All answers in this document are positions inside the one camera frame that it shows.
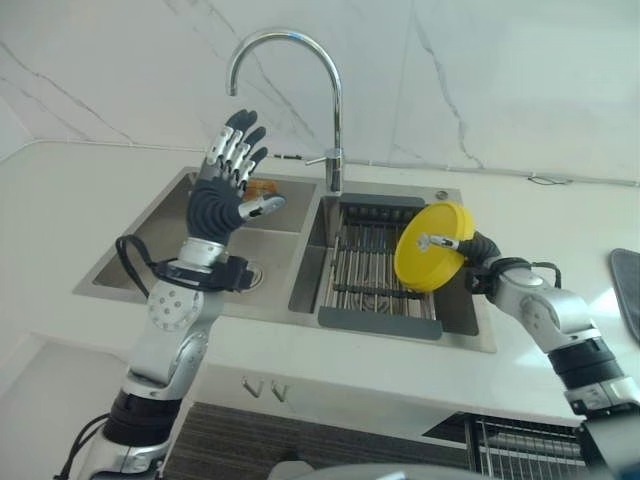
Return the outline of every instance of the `double sink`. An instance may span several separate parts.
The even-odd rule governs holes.
[[[196,173],[181,171],[125,232],[142,238],[154,259],[175,257],[187,238],[185,212]],[[286,196],[287,205],[232,234],[229,254],[246,258],[254,275],[248,290],[225,293],[225,316],[495,352],[486,301],[465,290],[464,270],[433,294],[405,289],[393,273],[395,243],[413,215],[445,198],[459,202],[460,192],[345,182],[348,193],[329,196],[324,180],[258,180]],[[155,278],[131,256],[151,287]],[[74,292],[145,302],[115,248]]]

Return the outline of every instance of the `cabinet handle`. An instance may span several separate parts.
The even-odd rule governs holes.
[[[289,390],[289,385],[285,385],[282,387],[282,391],[278,390],[278,384],[275,381],[271,382],[271,391],[276,396],[276,398],[280,401],[280,403],[284,403],[287,399],[287,391]]]
[[[247,377],[242,377],[242,386],[244,387],[244,389],[249,392],[254,398],[259,398],[260,394],[262,393],[262,387],[264,386],[264,382],[262,380],[260,380],[260,385],[258,386],[258,389],[256,390],[255,388],[253,388],[250,384],[249,384],[249,379],[247,379]]]

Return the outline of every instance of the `white marble backsplash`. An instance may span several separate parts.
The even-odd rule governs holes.
[[[0,162],[31,140],[15,112],[0,98]]]
[[[241,68],[238,97],[224,90],[239,40],[286,26],[320,42],[340,70],[350,161],[638,180],[638,8],[636,0],[3,0],[0,96],[36,138],[198,148],[249,107],[271,152],[317,155],[332,146],[331,89],[306,49],[261,45]]]

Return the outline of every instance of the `yellow lid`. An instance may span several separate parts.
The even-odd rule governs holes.
[[[427,235],[443,235],[456,240],[469,240],[475,227],[471,213],[462,205],[439,202],[429,205],[407,225],[393,258],[398,279],[408,288],[431,292],[451,280],[464,263],[464,257],[448,248],[429,245],[420,247],[419,239]]]

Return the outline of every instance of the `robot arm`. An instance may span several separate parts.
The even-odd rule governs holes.
[[[518,320],[547,354],[566,387],[589,465],[610,472],[640,469],[640,388],[626,376],[578,295],[551,286],[522,258],[502,258],[493,241],[477,233],[467,241],[437,235],[429,243],[456,250],[472,267],[467,287],[484,294]]]
[[[242,290],[251,281],[247,261],[226,254],[229,237],[247,220],[286,203],[277,194],[242,203],[250,175],[267,154],[263,147],[248,156],[265,135],[258,127],[245,136],[256,119],[255,112],[246,110],[229,118],[207,152],[190,196],[189,238],[176,259],[147,262],[159,281],[148,295],[146,327],[79,480],[156,478],[181,401],[222,311],[223,292]],[[148,257],[139,239],[121,237],[121,260],[126,241]]]

